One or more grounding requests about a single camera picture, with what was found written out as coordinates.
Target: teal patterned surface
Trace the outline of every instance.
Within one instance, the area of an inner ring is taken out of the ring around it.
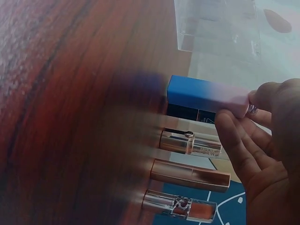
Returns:
[[[243,186],[231,181],[226,193],[217,193],[165,184],[163,192],[173,195],[184,195],[200,200],[209,200],[218,204],[217,213],[212,225],[245,225],[246,224],[246,198]],[[199,223],[184,221],[156,215],[153,225],[197,225]]]

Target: lipstick tube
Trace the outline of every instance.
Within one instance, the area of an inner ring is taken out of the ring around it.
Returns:
[[[142,209],[168,217],[212,223],[216,214],[217,204],[147,190],[142,202]]]
[[[225,192],[230,185],[230,173],[155,159],[150,178],[189,188]]]
[[[248,93],[249,90],[244,88],[173,75],[167,98],[169,104],[211,113],[227,109],[235,117],[243,118],[246,113],[257,112],[257,108],[249,102]]]
[[[222,145],[216,136],[192,131],[164,128],[159,148],[180,154],[229,160],[228,155],[221,151]]]

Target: clear acrylic box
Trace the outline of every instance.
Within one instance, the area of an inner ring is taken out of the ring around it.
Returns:
[[[261,58],[253,0],[174,0],[178,49],[241,61]]]

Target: rose gold lipstick tube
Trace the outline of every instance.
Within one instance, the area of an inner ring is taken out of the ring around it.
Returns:
[[[173,218],[212,223],[216,214],[217,204],[147,190],[142,202],[142,209]]]
[[[229,159],[222,152],[217,136],[164,128],[160,137],[161,149],[194,156]]]
[[[209,191],[225,192],[230,173],[155,159],[150,178],[161,182]]]

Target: wooden table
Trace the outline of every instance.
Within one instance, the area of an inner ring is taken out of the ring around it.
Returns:
[[[4,0],[0,35],[0,224],[151,224],[164,90],[190,60],[173,0]]]

